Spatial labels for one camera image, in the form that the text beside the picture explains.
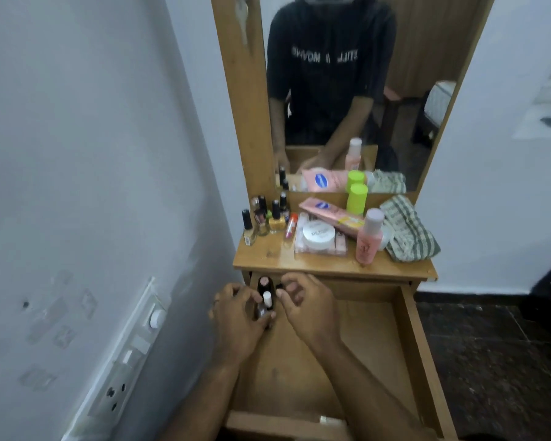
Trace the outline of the pink nail polish bottle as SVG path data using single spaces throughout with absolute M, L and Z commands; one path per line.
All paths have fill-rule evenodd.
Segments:
M 253 214 L 257 223 L 257 235 L 260 237 L 270 233 L 267 221 L 268 207 L 263 195 L 253 198 Z

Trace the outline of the person's right hand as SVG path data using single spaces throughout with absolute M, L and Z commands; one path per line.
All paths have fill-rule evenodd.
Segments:
M 337 301 L 331 290 L 316 276 L 290 272 L 281 278 L 287 292 L 304 291 L 304 300 L 295 309 L 285 309 L 287 319 L 297 336 L 316 356 L 341 344 Z

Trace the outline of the wooden drawer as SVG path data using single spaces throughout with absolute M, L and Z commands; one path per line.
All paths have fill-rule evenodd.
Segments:
M 458 441 L 411 288 L 324 279 L 341 339 L 432 435 Z M 224 428 L 246 441 L 353 441 L 325 372 L 279 302 L 277 319 L 243 364 Z

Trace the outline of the pink lotion bottle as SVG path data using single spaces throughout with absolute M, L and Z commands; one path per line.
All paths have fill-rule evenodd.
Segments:
M 355 258 L 362 265 L 370 265 L 383 240 L 382 226 L 385 214 L 379 208 L 368 209 L 364 223 L 358 231 Z

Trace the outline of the white round cream jar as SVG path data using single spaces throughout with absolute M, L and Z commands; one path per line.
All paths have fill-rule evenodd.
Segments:
M 336 229 L 321 220 L 310 220 L 302 228 L 304 244 L 312 251 L 333 250 L 336 236 Z

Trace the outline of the wooden framed mirror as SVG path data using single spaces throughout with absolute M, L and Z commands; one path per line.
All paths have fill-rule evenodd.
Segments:
M 454 94 L 448 104 L 444 121 L 434 141 L 429 159 L 422 171 L 416 191 L 407 192 L 405 196 L 415 208 L 420 197 L 434 155 L 440 145 L 440 140 L 449 120 L 451 111 L 459 94 L 461 83 L 470 66 L 473 54 L 485 28 L 485 24 L 495 0 L 485 3 L 479 26 L 470 44 L 468 56 L 456 84 Z M 276 187 L 276 176 L 273 167 L 272 134 L 267 104 L 267 82 L 264 73 L 265 57 L 263 52 L 263 31 L 261 21 L 260 0 L 250 0 L 250 26 L 252 35 L 257 33 L 251 44 L 243 44 L 239 21 L 235 15 L 235 0 L 211 0 L 217 37 L 230 106 L 233 114 L 238 148 L 242 162 L 242 170 L 249 200 L 253 196 L 265 194 L 268 200 L 279 197 Z

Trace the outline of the wooden dressing table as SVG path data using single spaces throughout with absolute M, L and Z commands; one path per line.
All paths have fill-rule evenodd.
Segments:
M 414 298 L 420 283 L 438 279 L 430 259 L 400 263 L 394 262 L 387 251 L 379 251 L 372 264 L 361 266 L 355 260 L 355 243 L 349 241 L 347 244 L 348 254 L 345 257 L 295 253 L 294 244 L 286 242 L 284 233 L 279 232 L 259 237 L 253 246 L 240 242 L 233 266 L 245 275 L 246 282 L 253 288 L 261 276 L 268 276 L 274 283 L 279 283 L 282 274 L 307 272 L 316 275 L 321 281 L 346 279 L 406 283 Z

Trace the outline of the person's left forearm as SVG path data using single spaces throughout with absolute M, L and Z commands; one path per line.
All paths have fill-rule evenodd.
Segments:
M 214 356 L 156 441 L 216 441 L 242 361 Z

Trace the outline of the yellow nail polish bottle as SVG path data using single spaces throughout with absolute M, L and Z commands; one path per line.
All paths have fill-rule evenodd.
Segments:
M 272 215 L 268 220 L 270 233 L 283 232 L 286 229 L 286 219 L 281 213 L 279 200 L 272 201 Z

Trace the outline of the green capped bottle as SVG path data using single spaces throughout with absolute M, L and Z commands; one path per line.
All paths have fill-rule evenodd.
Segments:
M 368 196 L 368 186 L 363 183 L 354 183 L 348 191 L 346 210 L 350 214 L 363 216 Z

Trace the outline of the pink cream tube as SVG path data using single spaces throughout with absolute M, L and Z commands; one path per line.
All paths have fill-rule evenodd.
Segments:
M 358 233 L 364 225 L 362 216 L 352 214 L 322 199 L 308 198 L 299 204 L 299 208 L 330 224 L 352 239 L 357 239 Z

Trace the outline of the dark bottle with white cap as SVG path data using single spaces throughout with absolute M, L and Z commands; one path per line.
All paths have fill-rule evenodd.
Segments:
M 262 298 L 262 302 L 256 304 L 256 308 L 254 311 L 255 320 L 260 320 L 264 316 L 270 315 L 271 312 L 274 310 L 272 293 L 270 291 L 264 291 L 262 294 Z

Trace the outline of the person's right forearm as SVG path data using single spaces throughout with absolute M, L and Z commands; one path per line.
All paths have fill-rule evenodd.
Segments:
M 340 339 L 308 343 L 343 408 L 355 441 L 438 441 Z

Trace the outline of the white wall switch panel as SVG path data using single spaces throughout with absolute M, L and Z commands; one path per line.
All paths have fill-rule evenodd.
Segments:
M 60 441 L 110 441 L 170 304 L 151 277 Z

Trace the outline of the striped green cloth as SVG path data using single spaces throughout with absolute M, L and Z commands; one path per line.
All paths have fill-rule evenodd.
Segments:
M 384 224 L 392 229 L 386 245 L 395 262 L 411 263 L 434 258 L 441 246 L 423 225 L 411 201 L 404 195 L 395 195 L 383 202 Z

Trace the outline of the beige nail polish bottle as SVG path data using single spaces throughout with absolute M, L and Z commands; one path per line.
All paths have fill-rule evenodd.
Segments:
M 246 246 L 252 246 L 256 241 L 257 233 L 249 209 L 242 210 L 242 221 L 244 225 L 244 243 Z

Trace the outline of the person's left hand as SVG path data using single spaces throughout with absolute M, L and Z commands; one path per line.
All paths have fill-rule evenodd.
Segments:
M 253 331 L 249 303 L 260 303 L 259 293 L 240 283 L 228 283 L 216 294 L 210 311 L 216 327 L 213 363 L 240 366 L 255 351 L 265 331 Z

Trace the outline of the clear plastic cosmetic box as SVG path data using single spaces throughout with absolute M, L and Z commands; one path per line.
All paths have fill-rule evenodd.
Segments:
M 298 217 L 296 234 L 294 237 L 294 252 L 295 253 L 311 253 L 324 256 L 345 257 L 348 252 L 347 237 L 342 232 L 336 230 L 337 236 L 335 240 L 335 248 L 331 251 L 312 251 L 306 248 L 302 238 L 302 228 L 308 221 L 319 220 L 315 216 L 302 212 Z

